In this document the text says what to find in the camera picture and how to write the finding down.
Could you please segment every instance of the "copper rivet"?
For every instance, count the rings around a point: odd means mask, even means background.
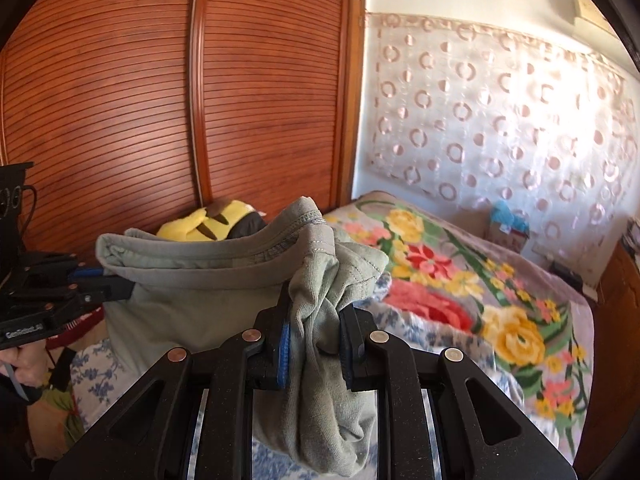
[[[462,361],[462,358],[464,356],[465,355],[457,348],[447,348],[444,351],[444,357],[446,357],[449,361],[453,361],[455,363]]]
[[[369,339],[374,343],[386,343],[389,341],[389,334],[384,330],[374,330],[369,334]]]
[[[261,337],[262,334],[255,328],[250,328],[249,330],[245,330],[244,332],[242,332],[242,339],[248,342],[260,341]]]
[[[177,346],[176,348],[171,348],[166,353],[167,358],[172,363],[179,363],[180,361],[184,361],[185,357],[187,357],[187,351],[184,348]]]

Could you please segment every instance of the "white curtain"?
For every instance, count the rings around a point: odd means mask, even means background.
[[[593,272],[636,184],[633,89],[620,70],[479,23],[370,14],[367,34],[370,166],[460,210],[506,200],[533,243]]]

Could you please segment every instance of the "yellow plush toy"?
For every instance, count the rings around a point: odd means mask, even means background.
[[[255,213],[255,209],[244,202],[218,199],[185,218],[167,222],[158,231],[158,236],[176,242],[224,240],[233,227],[250,213]]]

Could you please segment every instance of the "yellow cloth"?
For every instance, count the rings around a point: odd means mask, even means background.
[[[224,240],[232,227],[252,211],[254,211],[254,208],[250,205],[239,200],[233,200],[218,215],[222,215],[228,222],[228,224],[223,224],[216,219],[209,218],[206,208],[197,209],[185,218],[178,218],[164,224],[159,229],[157,236],[175,242],[212,241],[211,238],[198,231],[198,226],[202,224],[216,235],[218,240]]]

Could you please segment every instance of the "wooden door frame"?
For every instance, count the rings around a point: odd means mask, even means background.
[[[360,0],[362,8],[366,8],[366,0]],[[346,26],[346,40],[344,49],[344,60],[341,61],[341,72],[343,74],[342,92],[338,92],[338,113],[340,122],[336,122],[335,156],[334,156],[334,177],[332,178],[332,206],[340,207],[351,202],[351,191],[353,188],[353,175],[355,168],[356,148],[358,144],[358,120],[360,117],[360,104],[362,98],[362,73],[364,60],[364,16],[354,14],[352,0],[348,0],[348,18]],[[357,44],[353,44],[351,27],[354,20],[362,20],[361,37]],[[352,63],[351,51],[357,48],[356,63]],[[355,74],[355,84],[350,85],[350,80]],[[358,118],[354,128],[348,129],[348,111],[353,107],[353,112]]]

